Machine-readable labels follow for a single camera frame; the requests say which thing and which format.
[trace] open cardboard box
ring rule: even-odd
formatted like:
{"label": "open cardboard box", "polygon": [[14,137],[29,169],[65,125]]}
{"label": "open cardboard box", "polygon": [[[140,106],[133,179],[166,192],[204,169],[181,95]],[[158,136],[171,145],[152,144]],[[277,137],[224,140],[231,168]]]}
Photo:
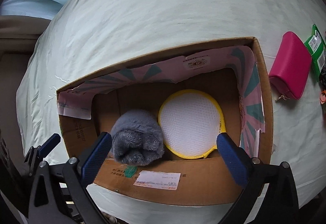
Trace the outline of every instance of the open cardboard box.
{"label": "open cardboard box", "polygon": [[[237,78],[231,68],[202,73],[178,83],[156,82],[135,83],[107,94],[90,95],[91,119],[68,116],[60,103],[61,92],[73,91],[79,85],[122,69],[132,69],[178,56],[189,56],[210,49],[230,46],[251,48],[257,64],[261,98],[263,102],[264,130],[260,132],[258,157],[269,163],[273,143],[273,109],[271,88],[263,55],[254,37],[219,39],[208,42],[178,46],[130,59],[91,73],[57,91],[58,112],[62,137],[70,157],[78,156],[91,146],[101,131],[110,132],[120,115],[134,108],[146,109],[158,116],[160,106],[172,93],[183,89],[196,89],[210,94],[219,103],[226,131],[239,145],[242,131],[241,111]],[[235,184],[217,150],[207,158],[184,160],[166,149],[163,159],[146,167],[138,167],[132,178],[124,176],[125,164],[108,158],[103,163],[94,183],[120,194],[145,201],[171,205],[215,205],[234,202],[241,188]],[[163,190],[135,186],[133,183],[142,170],[180,173],[177,190]]]}

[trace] blue gripper pad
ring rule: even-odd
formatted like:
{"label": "blue gripper pad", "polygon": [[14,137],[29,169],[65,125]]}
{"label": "blue gripper pad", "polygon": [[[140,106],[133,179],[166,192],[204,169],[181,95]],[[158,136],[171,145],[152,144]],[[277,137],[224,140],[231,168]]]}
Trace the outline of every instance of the blue gripper pad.
{"label": "blue gripper pad", "polygon": [[60,143],[61,137],[54,133],[48,140],[39,148],[37,156],[42,160]]}
{"label": "blue gripper pad", "polygon": [[250,157],[225,132],[217,136],[216,145],[235,183],[245,188],[252,168]]}
{"label": "blue gripper pad", "polygon": [[77,171],[80,174],[80,183],[83,187],[87,187],[94,182],[111,147],[111,135],[107,132],[102,132],[93,145],[79,156]]}

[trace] gray fuzzy object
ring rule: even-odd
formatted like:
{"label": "gray fuzzy object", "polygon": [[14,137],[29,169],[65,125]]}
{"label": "gray fuzzy object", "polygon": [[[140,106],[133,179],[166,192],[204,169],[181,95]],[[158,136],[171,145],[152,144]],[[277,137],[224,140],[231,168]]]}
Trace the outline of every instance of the gray fuzzy object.
{"label": "gray fuzzy object", "polygon": [[146,110],[123,114],[112,127],[111,136],[111,152],[117,162],[144,166],[164,154],[162,129]]}

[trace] white label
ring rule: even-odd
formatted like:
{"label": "white label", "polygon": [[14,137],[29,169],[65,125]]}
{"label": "white label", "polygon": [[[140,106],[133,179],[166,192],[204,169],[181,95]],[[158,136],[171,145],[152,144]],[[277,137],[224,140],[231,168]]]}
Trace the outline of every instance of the white label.
{"label": "white label", "polygon": [[200,56],[183,61],[184,67],[186,70],[196,70],[207,66],[211,63],[211,57],[209,56]]}
{"label": "white label", "polygon": [[322,42],[322,38],[320,37],[318,31],[315,30],[315,35],[312,36],[311,40],[308,43],[309,46],[311,47],[313,53],[316,52],[316,50],[318,49],[321,42]]}
{"label": "white label", "polygon": [[134,182],[134,186],[144,186],[157,189],[176,190],[180,173],[163,173],[143,170]]}
{"label": "white label", "polygon": [[325,58],[326,58],[326,50],[324,49],[322,54],[320,55],[320,57],[317,60],[319,71],[322,71],[322,68],[325,64]]}

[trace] white mesh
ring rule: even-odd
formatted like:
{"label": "white mesh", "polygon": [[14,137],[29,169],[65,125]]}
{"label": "white mesh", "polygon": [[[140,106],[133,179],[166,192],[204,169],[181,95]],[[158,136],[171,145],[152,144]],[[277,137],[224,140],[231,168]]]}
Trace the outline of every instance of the white mesh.
{"label": "white mesh", "polygon": [[220,115],[208,98],[189,92],[165,103],[160,125],[164,140],[173,151],[184,156],[200,156],[216,145]]}

